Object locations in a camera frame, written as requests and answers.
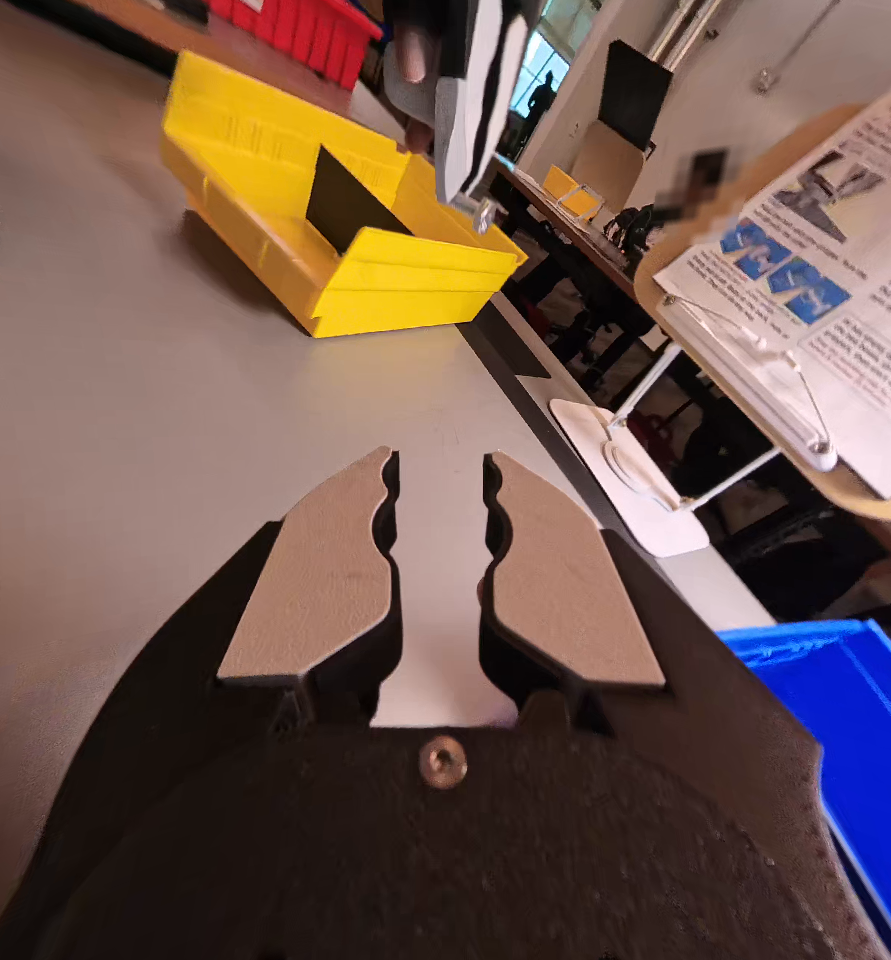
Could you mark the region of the white document stand with instructions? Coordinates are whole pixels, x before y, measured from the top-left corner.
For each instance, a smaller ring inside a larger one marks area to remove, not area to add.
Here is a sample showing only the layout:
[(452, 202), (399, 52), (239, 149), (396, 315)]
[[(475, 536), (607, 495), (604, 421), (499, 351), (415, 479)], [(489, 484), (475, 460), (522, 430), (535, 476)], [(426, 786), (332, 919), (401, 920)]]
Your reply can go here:
[(749, 375), (734, 370), (734, 364), (718, 358), (721, 348), (712, 345), (710, 334), (700, 334), (694, 320), (687, 320), (687, 310), (672, 295), (665, 293), (655, 275), (683, 255), (701, 235), (713, 227), (724, 226), (727, 215), (737, 213), (741, 204), (750, 200), (768, 183), (798, 162), (808, 150), (836, 134), (860, 114), (862, 103), (844, 103), (820, 113), (799, 125), (786, 138), (778, 141), (757, 159), (745, 164), (736, 178), (700, 200), (694, 212), (686, 214), (667, 238), (654, 247), (639, 266), (633, 283), (639, 304), (649, 313), (660, 330), (681, 348), (709, 375), (713, 384), (732, 401), (741, 413), (793, 467), (832, 504), (865, 519), (891, 522), (891, 498), (872, 491), (849, 465), (835, 464), (820, 470), (813, 464), (815, 455), (792, 434), (786, 409), (771, 391), (753, 386)]

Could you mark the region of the yellow plastic bin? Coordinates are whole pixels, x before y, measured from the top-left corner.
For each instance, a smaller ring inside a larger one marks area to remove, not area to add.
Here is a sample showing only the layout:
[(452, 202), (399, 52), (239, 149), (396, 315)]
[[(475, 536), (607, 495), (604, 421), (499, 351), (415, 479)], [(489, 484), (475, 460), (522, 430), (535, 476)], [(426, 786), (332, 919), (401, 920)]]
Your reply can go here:
[(470, 322), (526, 259), (394, 139), (188, 50), (169, 90), (188, 207), (313, 338)]

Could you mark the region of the black panel on wooden stand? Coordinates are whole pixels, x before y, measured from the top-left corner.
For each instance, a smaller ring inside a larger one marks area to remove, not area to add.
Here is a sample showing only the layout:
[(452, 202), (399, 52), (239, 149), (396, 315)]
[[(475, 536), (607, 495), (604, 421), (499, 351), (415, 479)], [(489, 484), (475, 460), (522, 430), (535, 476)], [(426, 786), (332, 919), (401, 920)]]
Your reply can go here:
[(622, 40), (609, 44), (596, 119), (572, 164), (572, 178), (604, 210), (618, 214), (655, 150), (653, 134), (667, 100), (672, 73)]

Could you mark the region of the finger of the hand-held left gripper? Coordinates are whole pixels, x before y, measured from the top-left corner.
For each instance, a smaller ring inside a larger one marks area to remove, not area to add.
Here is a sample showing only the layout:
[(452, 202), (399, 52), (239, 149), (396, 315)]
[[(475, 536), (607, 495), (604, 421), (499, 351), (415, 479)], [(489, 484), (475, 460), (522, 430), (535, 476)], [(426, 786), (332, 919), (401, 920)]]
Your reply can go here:
[(450, 205), (481, 179), (495, 147), (509, 10), (505, 2), (448, 2), (435, 87), (436, 195)]
[(489, 69), (484, 111), (476, 134), (468, 177), (463, 184), (464, 194), (475, 191), (500, 143), (530, 32), (523, 16), (511, 18), (509, 25), (503, 29), (496, 57)]

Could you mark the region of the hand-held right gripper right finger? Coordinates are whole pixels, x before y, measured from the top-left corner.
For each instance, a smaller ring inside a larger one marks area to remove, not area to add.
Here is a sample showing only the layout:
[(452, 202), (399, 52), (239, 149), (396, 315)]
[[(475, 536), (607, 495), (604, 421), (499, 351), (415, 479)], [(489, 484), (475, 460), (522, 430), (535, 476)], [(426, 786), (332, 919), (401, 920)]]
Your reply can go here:
[(507, 453), (484, 458), (490, 562), (481, 582), (479, 663), (523, 710), (559, 694), (570, 710), (606, 690), (653, 691), (666, 677), (602, 529)]

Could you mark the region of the small yellow bin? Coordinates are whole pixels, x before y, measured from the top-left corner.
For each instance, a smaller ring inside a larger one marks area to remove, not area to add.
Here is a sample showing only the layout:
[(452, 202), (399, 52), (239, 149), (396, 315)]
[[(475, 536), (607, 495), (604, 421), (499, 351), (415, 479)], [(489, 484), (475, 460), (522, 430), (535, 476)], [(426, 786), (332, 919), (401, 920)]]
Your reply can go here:
[(590, 223), (604, 210), (604, 200), (596, 190), (577, 181), (556, 165), (549, 167), (542, 184), (556, 205), (573, 219)]

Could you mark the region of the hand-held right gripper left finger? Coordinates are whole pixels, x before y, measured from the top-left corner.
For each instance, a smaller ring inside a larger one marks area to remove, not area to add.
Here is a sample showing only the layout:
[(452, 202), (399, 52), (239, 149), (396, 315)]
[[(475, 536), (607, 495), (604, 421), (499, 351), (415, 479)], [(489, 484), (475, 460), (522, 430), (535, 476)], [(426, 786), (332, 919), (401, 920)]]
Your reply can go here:
[(301, 722), (373, 721), (404, 651), (400, 487), (400, 455), (380, 446), (284, 515), (219, 683), (284, 690)]

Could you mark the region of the person's left hand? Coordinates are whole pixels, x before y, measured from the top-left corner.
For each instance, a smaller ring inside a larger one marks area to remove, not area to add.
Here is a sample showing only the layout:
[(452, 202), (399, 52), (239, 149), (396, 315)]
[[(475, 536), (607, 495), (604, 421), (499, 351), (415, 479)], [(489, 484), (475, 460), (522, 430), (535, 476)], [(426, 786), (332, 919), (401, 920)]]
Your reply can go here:
[(395, 63), (402, 81), (399, 108), (407, 115), (405, 145), (427, 155), (435, 138), (435, 96), (439, 47), (428, 30), (401, 23), (395, 27)]

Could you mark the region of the printed instruction sheet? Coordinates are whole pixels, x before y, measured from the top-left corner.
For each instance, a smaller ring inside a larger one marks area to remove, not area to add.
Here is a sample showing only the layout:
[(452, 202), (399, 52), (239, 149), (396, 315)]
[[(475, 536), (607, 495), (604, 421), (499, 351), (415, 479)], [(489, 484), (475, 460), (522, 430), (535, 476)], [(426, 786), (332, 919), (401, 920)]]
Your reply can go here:
[(891, 91), (780, 141), (647, 267), (673, 338), (790, 459), (891, 501)]

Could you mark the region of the red plastic bin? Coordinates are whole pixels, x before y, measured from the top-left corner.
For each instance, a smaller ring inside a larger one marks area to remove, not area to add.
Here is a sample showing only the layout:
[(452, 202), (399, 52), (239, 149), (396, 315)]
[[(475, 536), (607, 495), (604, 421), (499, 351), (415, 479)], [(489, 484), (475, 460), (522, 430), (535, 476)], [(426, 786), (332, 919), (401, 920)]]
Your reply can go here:
[(347, 1), (207, 1), (223, 18), (343, 90), (356, 87), (367, 48), (383, 31)]

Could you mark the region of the wooden office desk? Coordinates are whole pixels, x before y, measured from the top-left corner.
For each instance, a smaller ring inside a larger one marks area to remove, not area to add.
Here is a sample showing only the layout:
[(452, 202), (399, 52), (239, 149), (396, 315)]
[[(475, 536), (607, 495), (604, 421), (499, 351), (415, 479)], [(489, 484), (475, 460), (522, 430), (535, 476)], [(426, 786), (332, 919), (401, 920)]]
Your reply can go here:
[(502, 232), (509, 238), (522, 232), (545, 253), (524, 278), (504, 285), (511, 304), (528, 318), (563, 280), (570, 280), (581, 297), (582, 310), (552, 344), (559, 362), (567, 365), (590, 349), (599, 330), (618, 329), (579, 379), (583, 390), (593, 395), (607, 373), (655, 326), (639, 305), (621, 254), (607, 243), (597, 244), (544, 187), (505, 164), (498, 164), (488, 192), (505, 211)]

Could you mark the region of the blue plastic bin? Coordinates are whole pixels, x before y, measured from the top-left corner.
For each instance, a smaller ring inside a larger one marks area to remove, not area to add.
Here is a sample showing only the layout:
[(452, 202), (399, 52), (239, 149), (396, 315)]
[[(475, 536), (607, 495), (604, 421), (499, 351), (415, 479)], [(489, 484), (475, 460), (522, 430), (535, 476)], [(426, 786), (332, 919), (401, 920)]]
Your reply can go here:
[(873, 620), (719, 637), (823, 748), (823, 810), (852, 888), (891, 954), (891, 639)]

